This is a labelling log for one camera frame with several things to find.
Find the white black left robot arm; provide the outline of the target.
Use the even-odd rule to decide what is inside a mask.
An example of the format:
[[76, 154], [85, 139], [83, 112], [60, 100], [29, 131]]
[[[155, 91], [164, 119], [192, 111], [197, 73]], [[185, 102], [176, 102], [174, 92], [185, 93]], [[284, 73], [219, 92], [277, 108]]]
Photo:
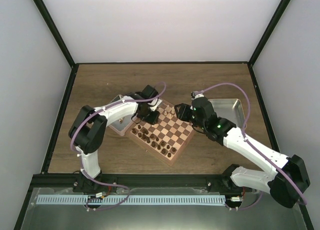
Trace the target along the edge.
[[160, 92], [147, 85], [141, 92], [129, 93], [106, 105], [95, 108], [85, 105], [80, 109], [68, 132], [70, 149], [80, 159], [76, 192], [97, 192], [100, 188], [103, 190], [124, 188], [129, 191], [125, 185], [102, 182], [98, 149], [110, 124], [134, 114], [141, 115], [145, 119], [156, 113], [161, 103], [160, 97], [167, 88], [165, 82], [160, 83], [163, 85]]

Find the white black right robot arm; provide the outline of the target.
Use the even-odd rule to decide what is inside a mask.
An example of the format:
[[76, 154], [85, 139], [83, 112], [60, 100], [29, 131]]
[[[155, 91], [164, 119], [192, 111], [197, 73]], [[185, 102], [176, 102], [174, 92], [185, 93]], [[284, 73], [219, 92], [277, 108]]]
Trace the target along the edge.
[[177, 104], [174, 110], [178, 119], [200, 128], [209, 140], [239, 153], [260, 168], [257, 171], [231, 165], [226, 170], [228, 175], [222, 178], [225, 190], [256, 189], [270, 194], [286, 208], [306, 204], [303, 193], [310, 186], [310, 179], [301, 157], [286, 156], [246, 135], [230, 120], [218, 117], [211, 101], [201, 94], [190, 105]]

